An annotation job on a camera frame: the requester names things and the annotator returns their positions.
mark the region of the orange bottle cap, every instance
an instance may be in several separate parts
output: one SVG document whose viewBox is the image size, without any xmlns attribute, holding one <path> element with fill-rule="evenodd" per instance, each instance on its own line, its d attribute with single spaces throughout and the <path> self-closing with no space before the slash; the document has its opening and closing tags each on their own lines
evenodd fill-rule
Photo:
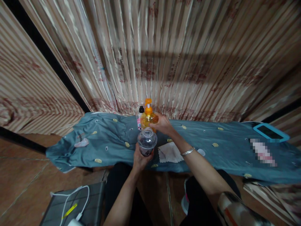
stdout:
<svg viewBox="0 0 301 226">
<path fill-rule="evenodd" d="M 145 99 L 145 105 L 146 105 L 146 108 L 145 108 L 144 112 L 148 115 L 151 114 L 153 112 L 153 109 L 150 106 L 151 105 L 151 98 L 146 98 Z"/>
</svg>

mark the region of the tiled floor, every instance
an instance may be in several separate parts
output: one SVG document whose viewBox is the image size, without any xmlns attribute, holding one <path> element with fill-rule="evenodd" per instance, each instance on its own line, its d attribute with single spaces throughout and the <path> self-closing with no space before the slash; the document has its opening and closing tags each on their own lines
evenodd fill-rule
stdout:
<svg viewBox="0 0 301 226">
<path fill-rule="evenodd" d="M 57 135 L 24 135 L 41 145 L 51 146 Z M 68 190 L 105 180 L 109 171 L 96 168 L 87 173 L 74 169 L 59 172 L 45 156 L 0 140 L 0 225 L 39 225 L 50 201 L 50 192 Z M 184 180 L 190 174 L 145 171 L 138 189 L 154 225 L 179 225 L 185 214 L 181 207 Z M 286 225 L 243 190 L 241 177 L 233 176 L 247 206 L 275 225 Z"/>
</svg>

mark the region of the orange bottle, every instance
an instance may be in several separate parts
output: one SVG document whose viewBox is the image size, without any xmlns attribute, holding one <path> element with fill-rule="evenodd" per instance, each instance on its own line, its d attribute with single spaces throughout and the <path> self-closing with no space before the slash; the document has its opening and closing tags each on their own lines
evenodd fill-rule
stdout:
<svg viewBox="0 0 301 226">
<path fill-rule="evenodd" d="M 153 113 L 153 108 L 151 107 L 151 99 L 145 99 L 145 109 L 144 113 L 141 115 L 141 129 L 143 130 L 146 127 L 149 127 L 150 123 L 158 123 L 158 116 Z"/>
</svg>

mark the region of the charging cable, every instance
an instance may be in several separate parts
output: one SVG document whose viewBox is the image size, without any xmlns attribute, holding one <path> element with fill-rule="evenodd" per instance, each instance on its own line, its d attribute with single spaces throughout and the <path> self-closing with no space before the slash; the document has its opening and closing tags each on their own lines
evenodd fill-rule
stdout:
<svg viewBox="0 0 301 226">
<path fill-rule="evenodd" d="M 78 192 L 79 190 L 81 190 L 82 188 L 85 188 L 85 187 L 88 189 L 88 196 L 87 196 L 87 200 L 86 200 L 86 203 L 85 203 L 85 205 L 84 205 L 82 211 L 81 211 L 81 212 L 77 215 L 77 217 L 75 218 L 77 221 L 79 221 L 80 218 L 82 217 L 82 213 L 84 212 L 84 210 L 85 210 L 85 208 L 86 208 L 86 205 L 87 205 L 87 203 L 88 203 L 88 200 L 89 200 L 89 195 L 90 195 L 90 188 L 89 188 L 89 186 L 88 186 L 88 185 L 86 185 L 86 186 L 80 186 L 80 187 L 78 187 L 77 189 L 75 189 L 75 190 L 74 190 L 71 194 L 69 194 L 69 195 L 65 195 L 65 194 L 54 194 L 54 193 L 51 192 L 51 195 L 54 195 L 54 196 L 66 196 L 66 197 L 67 197 L 67 198 L 66 198 L 66 201 L 65 201 L 65 204 L 64 204 L 63 212 L 62 212 L 62 219 L 61 219 L 60 226 L 61 226 L 62 223 L 63 223 L 64 211 L 65 211 L 65 207 L 66 207 L 68 198 L 69 198 L 71 195 L 73 195 L 75 192 Z"/>
</svg>

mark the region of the black bottle cap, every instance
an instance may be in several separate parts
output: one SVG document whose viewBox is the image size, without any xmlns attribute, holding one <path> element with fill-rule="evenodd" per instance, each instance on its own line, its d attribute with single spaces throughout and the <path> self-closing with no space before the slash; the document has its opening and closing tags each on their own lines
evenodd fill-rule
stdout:
<svg viewBox="0 0 301 226">
<path fill-rule="evenodd" d="M 143 106 L 140 106 L 140 108 L 139 108 L 139 113 L 144 113 L 144 108 L 143 108 Z"/>
</svg>

